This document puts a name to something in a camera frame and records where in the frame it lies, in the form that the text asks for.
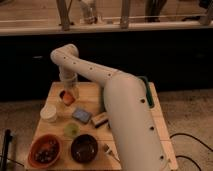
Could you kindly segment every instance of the white cup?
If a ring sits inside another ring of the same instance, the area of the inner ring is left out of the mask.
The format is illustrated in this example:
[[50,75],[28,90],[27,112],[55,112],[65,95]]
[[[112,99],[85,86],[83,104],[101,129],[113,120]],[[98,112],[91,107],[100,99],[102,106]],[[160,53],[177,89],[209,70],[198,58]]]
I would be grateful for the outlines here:
[[40,112],[41,119],[45,122],[55,122],[57,119],[57,110],[53,104],[45,104]]

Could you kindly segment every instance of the white lid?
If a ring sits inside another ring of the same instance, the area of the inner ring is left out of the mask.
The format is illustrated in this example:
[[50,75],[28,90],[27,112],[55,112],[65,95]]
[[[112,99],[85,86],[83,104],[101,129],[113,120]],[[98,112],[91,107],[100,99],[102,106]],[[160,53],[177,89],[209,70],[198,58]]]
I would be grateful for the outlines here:
[[41,109],[40,116],[45,121],[53,121],[56,117],[56,107],[53,104],[45,104]]

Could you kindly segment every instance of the blue sponge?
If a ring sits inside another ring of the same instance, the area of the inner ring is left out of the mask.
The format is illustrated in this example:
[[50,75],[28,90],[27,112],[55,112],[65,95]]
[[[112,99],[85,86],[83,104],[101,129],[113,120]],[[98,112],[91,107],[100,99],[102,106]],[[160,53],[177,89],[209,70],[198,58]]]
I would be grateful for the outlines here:
[[84,124],[87,124],[91,118],[92,114],[80,109],[80,108],[76,108],[76,110],[73,112],[72,117],[81,121]]

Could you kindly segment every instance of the brown bowl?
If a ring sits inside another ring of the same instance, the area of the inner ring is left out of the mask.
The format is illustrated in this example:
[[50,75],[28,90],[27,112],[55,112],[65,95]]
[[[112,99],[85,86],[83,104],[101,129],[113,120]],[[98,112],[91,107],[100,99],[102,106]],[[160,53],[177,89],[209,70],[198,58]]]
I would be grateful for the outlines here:
[[46,134],[33,143],[28,155],[28,162],[38,169],[48,168],[53,165],[61,153],[61,140],[53,134]]
[[71,145],[71,155],[78,163],[91,162],[98,152],[96,139],[88,134],[83,134],[74,139]]

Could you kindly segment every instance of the black cable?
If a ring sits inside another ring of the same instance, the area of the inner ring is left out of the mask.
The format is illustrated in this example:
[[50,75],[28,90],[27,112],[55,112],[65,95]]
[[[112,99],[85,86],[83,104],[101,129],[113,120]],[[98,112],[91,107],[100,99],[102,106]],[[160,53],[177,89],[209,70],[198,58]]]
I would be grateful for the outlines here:
[[13,159],[9,159],[9,158],[7,158],[7,160],[9,160],[9,161],[11,161],[11,162],[13,162],[13,163],[19,164],[19,165],[21,165],[21,166],[23,166],[23,167],[24,167],[24,165],[23,165],[23,164],[21,164],[21,163],[19,163],[19,162],[15,161],[15,160],[13,160]]
[[184,155],[177,155],[176,158],[187,159],[187,160],[191,161],[198,168],[199,171],[202,171],[201,168],[200,168],[200,166],[192,158],[190,158],[188,156],[184,156]]
[[199,143],[201,143],[203,146],[205,146],[211,152],[213,152],[213,149],[211,147],[209,147],[207,144],[205,144],[203,141],[201,141],[200,139],[194,137],[193,135],[187,134],[187,133],[176,133],[176,134],[171,135],[170,138],[173,138],[173,137],[178,136],[178,135],[184,135],[184,136],[191,137],[191,138],[195,139],[196,141],[198,141]]

